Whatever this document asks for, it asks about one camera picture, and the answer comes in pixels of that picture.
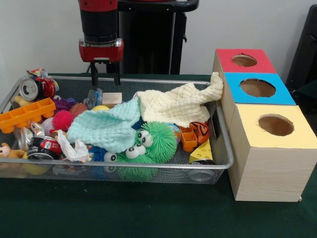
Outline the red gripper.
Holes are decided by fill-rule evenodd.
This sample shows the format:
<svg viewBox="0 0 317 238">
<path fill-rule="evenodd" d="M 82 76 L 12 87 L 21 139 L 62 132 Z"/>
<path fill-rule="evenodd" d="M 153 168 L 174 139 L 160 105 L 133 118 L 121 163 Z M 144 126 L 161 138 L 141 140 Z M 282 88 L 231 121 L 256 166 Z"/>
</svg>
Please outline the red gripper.
<svg viewBox="0 0 317 238">
<path fill-rule="evenodd" d="M 116 39 L 103 45 L 94 45 L 84 39 L 79 40 L 79 53 L 83 62 L 90 62 L 93 86 L 98 86 L 98 71 L 94 62 L 114 62 L 114 84 L 120 85 L 120 61 L 123 59 L 124 41 Z"/>
</svg>

